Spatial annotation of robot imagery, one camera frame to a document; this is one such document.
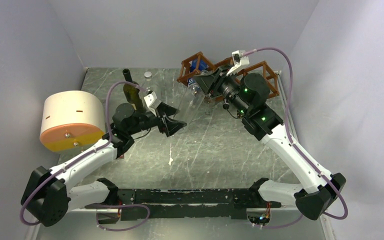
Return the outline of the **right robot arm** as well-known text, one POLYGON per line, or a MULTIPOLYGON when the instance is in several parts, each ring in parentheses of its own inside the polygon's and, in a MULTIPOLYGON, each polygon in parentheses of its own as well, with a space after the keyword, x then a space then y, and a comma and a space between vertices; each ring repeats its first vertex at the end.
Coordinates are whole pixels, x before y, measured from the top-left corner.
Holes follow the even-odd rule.
POLYGON ((195 75, 193 80, 205 95, 221 96, 234 106, 248 133, 273 150, 299 180, 298 184, 290 184, 265 179, 250 193, 250 202, 255 207, 267 202, 295 206, 310 220, 327 215, 336 199, 344 201, 341 191, 345 177, 318 163, 292 136, 287 122, 267 105, 270 88, 262 74, 247 73, 237 82, 234 75, 227 73, 219 67, 212 73, 195 75))

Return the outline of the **brown wooden wine rack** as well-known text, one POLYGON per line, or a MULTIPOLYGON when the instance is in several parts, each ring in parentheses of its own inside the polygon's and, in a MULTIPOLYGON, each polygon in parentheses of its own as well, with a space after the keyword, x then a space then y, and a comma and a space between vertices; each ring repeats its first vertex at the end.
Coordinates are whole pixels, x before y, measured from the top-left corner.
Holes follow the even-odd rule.
MULTIPOLYGON (((188 80, 192 79, 193 76, 211 72, 218 67, 231 64, 233 64, 232 57, 227 57, 217 63, 212 63, 201 51, 199 51, 181 62, 180 74, 176 81, 187 86, 188 80)), ((278 73, 272 70, 266 61, 261 61, 239 71, 235 81, 239 83, 240 77, 244 77, 252 72, 261 73, 263 76, 270 90, 269 98, 274 98, 280 95, 278 73)))

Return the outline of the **dark green labelled wine bottle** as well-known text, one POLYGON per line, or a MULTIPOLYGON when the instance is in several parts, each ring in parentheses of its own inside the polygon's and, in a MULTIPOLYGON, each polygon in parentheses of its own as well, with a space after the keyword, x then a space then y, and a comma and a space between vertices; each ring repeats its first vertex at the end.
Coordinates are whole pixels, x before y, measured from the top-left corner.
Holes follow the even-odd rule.
POLYGON ((229 103, 224 103, 222 107, 223 107, 223 109, 225 109, 225 110, 229 110, 229 108, 230 108, 230 104, 229 104, 229 103))

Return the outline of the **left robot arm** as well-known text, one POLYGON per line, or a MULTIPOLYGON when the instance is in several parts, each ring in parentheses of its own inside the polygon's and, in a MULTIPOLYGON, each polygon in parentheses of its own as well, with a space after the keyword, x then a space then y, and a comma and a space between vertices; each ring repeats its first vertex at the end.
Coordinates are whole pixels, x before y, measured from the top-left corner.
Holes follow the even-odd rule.
POLYGON ((28 226, 25 211, 37 221, 50 227, 66 213, 88 205, 121 208, 119 188, 106 178, 89 185, 77 186, 84 177, 102 165, 118 159, 135 143, 134 134, 158 128, 167 137, 174 135, 187 123, 172 118, 178 110, 163 102, 153 103, 151 110, 139 113, 129 103, 120 104, 112 116, 109 131, 86 151, 51 168, 40 166, 30 175, 21 197, 20 221, 28 226))

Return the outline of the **clear round glass bottle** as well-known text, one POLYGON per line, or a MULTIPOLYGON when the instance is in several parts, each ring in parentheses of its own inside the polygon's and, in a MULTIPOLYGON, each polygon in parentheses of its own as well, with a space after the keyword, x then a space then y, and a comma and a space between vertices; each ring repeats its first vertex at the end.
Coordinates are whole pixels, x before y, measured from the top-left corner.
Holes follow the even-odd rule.
POLYGON ((209 116, 213 112, 213 104, 211 102, 207 102, 204 104, 204 114, 209 116))

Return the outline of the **clear bottle silver cap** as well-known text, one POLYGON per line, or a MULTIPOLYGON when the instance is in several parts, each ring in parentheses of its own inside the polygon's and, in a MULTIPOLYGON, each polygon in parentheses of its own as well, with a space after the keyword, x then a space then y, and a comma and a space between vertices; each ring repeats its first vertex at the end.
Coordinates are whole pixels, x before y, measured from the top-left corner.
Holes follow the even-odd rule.
POLYGON ((195 118, 204 99, 204 92, 200 86, 193 81, 187 86, 186 91, 177 107, 178 112, 174 115, 173 119, 185 122, 189 125, 195 118))

